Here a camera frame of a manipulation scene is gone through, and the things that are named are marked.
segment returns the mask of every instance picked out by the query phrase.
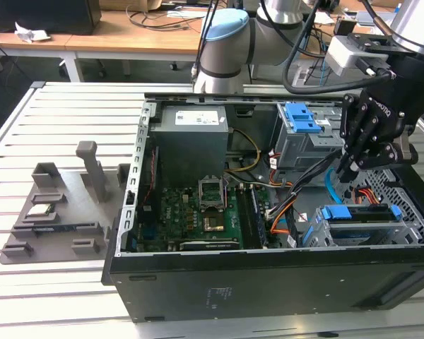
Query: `expansion slot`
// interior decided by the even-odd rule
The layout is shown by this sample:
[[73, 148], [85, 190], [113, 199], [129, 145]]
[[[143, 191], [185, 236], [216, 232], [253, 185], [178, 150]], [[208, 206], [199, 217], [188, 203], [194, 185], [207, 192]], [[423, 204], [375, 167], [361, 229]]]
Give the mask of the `expansion slot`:
[[252, 189], [236, 189], [237, 209], [239, 210], [240, 230], [246, 249], [261, 249], [261, 230], [264, 235], [264, 224], [259, 214], [255, 193]]

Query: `blue latch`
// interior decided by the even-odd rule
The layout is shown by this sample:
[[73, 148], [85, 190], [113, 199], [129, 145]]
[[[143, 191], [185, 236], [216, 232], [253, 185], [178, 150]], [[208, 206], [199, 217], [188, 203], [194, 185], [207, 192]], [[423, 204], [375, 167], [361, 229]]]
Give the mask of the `blue latch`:
[[391, 211], [396, 217], [396, 220], [402, 219], [402, 211], [397, 205], [391, 205]]
[[351, 212], [344, 205], [330, 205], [322, 208], [324, 219], [351, 219]]
[[285, 115], [292, 123], [295, 133], [319, 133], [322, 130], [305, 104], [285, 104]]

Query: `green motherboard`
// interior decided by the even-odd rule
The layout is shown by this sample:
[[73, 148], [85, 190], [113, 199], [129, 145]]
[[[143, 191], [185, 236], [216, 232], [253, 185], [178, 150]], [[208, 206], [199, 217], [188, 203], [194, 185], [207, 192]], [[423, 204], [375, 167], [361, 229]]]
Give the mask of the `green motherboard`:
[[[159, 218], [152, 224], [139, 225], [136, 233], [139, 251], [177, 251], [182, 242], [237, 242], [244, 248], [237, 195], [242, 190], [228, 187], [225, 190], [224, 208], [204, 208], [202, 201], [215, 201], [220, 192], [204, 189], [202, 199], [199, 188], [164, 188], [161, 193]], [[257, 210], [262, 214], [269, 207], [265, 189], [257, 191]]]

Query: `yellow cable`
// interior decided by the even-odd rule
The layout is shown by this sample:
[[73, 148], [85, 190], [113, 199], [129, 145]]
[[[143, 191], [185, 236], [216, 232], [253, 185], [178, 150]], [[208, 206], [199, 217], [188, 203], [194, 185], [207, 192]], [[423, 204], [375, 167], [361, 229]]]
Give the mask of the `yellow cable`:
[[250, 143], [253, 144], [254, 148], [256, 149], [257, 156], [256, 156], [256, 160], [251, 165], [248, 165], [246, 167], [241, 167], [241, 168], [227, 169], [225, 172], [243, 172], [243, 171], [250, 170], [251, 168], [255, 167], [258, 164], [259, 159], [261, 158], [261, 150], [259, 149], [259, 147], [257, 147], [257, 145], [254, 142], [254, 140], [251, 139], [248, 134], [244, 133], [243, 131], [241, 131], [239, 129], [234, 129], [234, 131], [237, 131], [238, 133], [241, 133], [245, 138], [248, 139], [248, 141]]

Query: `motherboard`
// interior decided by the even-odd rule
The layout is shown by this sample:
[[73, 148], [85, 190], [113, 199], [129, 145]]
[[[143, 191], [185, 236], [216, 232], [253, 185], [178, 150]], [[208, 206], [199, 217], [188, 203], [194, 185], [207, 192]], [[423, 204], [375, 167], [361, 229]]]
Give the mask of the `motherboard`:
[[231, 187], [222, 179], [200, 180], [198, 186], [186, 188], [164, 187], [160, 212], [134, 228], [130, 249], [260, 249], [267, 243], [263, 215], [269, 207], [265, 188]]

